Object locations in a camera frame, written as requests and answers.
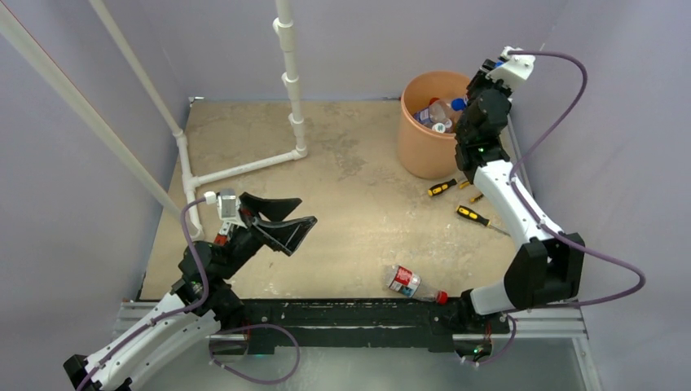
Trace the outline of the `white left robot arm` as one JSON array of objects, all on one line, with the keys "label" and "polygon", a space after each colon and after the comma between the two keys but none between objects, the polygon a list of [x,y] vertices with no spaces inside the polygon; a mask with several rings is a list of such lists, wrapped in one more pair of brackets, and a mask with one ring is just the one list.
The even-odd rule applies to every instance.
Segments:
[{"label": "white left robot arm", "polygon": [[[198,204],[216,206],[222,221],[221,239],[193,240],[187,224]],[[263,199],[226,189],[207,191],[180,213],[187,247],[178,268],[182,276],[164,297],[133,326],[102,349],[75,354],[64,370],[76,390],[137,390],[172,359],[212,335],[238,335],[248,344],[255,329],[273,329],[292,343],[284,327],[253,321],[248,306],[227,280],[258,251],[267,247],[293,255],[317,218],[289,218],[299,198]]]}]

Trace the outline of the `crushed white cap bottle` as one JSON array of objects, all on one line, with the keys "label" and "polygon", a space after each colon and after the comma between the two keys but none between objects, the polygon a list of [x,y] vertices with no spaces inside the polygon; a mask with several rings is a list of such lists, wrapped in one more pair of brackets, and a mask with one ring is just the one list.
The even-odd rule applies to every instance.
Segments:
[{"label": "crushed white cap bottle", "polygon": [[448,134],[452,132],[452,122],[437,122],[431,126],[431,130],[440,134]]}]

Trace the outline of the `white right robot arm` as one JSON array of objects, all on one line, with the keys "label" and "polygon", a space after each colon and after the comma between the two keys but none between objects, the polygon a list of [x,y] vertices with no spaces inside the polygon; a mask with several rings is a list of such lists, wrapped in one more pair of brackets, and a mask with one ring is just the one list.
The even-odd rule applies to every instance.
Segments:
[{"label": "white right robot arm", "polygon": [[489,200],[514,242],[516,254],[501,280],[463,292],[456,318],[470,332],[492,315],[526,310],[575,297],[583,269],[583,244],[577,233],[566,234],[537,205],[516,177],[500,140],[508,126],[511,94],[534,69],[532,55],[501,55],[486,60],[471,80],[466,107],[455,127],[456,163]]}]

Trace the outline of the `small blue Pepsi bottle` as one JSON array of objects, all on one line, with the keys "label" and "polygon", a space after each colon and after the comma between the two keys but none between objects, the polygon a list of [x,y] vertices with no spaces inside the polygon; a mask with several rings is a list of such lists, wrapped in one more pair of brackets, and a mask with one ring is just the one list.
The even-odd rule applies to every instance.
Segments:
[{"label": "small blue Pepsi bottle", "polygon": [[449,109],[450,107],[447,103],[437,100],[431,103],[427,108],[423,108],[414,113],[412,116],[421,125],[430,129],[436,124],[441,124],[443,127],[442,132],[445,132],[445,130],[449,129],[452,125]]}]

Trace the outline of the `red blue label bottle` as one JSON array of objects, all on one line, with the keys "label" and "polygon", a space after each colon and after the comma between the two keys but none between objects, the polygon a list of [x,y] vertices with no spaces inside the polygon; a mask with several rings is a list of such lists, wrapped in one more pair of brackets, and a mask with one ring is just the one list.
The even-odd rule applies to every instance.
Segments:
[{"label": "red blue label bottle", "polygon": [[384,284],[389,290],[413,300],[439,305],[448,302],[447,292],[428,285],[417,273],[399,264],[385,267]]}]

